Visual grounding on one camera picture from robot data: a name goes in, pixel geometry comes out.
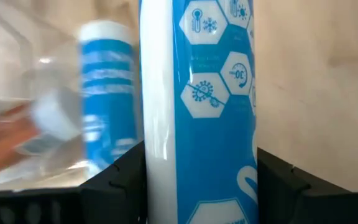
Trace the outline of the blue silicone sealant tube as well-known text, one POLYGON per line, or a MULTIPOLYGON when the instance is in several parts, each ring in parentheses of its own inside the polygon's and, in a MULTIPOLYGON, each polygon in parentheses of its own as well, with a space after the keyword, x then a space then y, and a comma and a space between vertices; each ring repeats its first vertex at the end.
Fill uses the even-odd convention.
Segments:
POLYGON ((139 0, 147 224, 259 224, 253 0, 139 0))
POLYGON ((109 20, 81 26, 81 96, 87 175, 105 170, 138 142, 132 37, 109 20))

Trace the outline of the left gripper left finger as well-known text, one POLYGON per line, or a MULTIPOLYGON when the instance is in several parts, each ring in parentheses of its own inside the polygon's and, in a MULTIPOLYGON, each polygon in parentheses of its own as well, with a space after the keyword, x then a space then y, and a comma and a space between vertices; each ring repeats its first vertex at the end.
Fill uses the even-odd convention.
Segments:
POLYGON ((80 185, 85 224, 147 224, 146 180, 142 141, 80 185))

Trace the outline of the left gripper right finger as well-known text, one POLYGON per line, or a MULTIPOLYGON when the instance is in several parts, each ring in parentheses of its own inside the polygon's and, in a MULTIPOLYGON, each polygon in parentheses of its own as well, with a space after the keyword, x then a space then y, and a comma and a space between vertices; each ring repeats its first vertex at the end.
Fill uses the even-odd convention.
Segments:
POLYGON ((258 148, 260 224, 325 224, 321 204, 307 206, 304 196, 331 196, 349 191, 258 148))

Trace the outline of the clear plastic bin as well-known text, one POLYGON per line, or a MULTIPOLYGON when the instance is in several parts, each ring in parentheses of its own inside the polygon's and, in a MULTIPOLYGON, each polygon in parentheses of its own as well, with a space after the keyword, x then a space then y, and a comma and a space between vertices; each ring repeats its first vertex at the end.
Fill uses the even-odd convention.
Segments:
MULTIPOLYGON (((0 12, 0 113, 57 88, 79 94, 77 60, 72 36, 0 12)), ((85 180, 85 169, 80 134, 57 150, 0 171, 0 190, 71 187, 85 180)))

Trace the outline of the orange Gorilla sealant tube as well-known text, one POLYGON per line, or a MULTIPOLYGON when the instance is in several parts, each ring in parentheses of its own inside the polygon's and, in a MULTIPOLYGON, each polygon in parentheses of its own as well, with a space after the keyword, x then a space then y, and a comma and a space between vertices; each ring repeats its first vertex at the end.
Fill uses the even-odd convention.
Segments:
POLYGON ((57 88, 0 113, 0 171, 44 156, 81 134, 81 99, 57 88))

